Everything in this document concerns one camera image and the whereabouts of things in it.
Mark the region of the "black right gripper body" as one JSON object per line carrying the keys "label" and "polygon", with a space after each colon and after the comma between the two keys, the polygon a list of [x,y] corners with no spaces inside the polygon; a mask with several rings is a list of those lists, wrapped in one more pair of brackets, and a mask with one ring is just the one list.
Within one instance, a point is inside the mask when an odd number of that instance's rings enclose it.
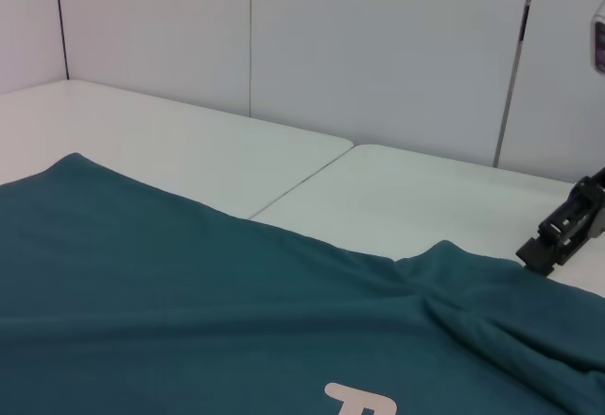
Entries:
{"label": "black right gripper body", "polygon": [[580,207],[579,231],[587,239],[598,238],[604,232],[604,173],[602,168],[574,187]]}

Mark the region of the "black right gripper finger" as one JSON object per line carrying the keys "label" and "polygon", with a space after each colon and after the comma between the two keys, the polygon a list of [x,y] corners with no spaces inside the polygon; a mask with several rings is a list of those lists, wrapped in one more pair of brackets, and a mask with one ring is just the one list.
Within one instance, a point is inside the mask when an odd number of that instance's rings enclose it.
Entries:
{"label": "black right gripper finger", "polygon": [[516,256],[525,268],[537,274],[550,274],[556,265],[564,265],[589,239],[592,202],[583,195],[568,200],[549,215]]}

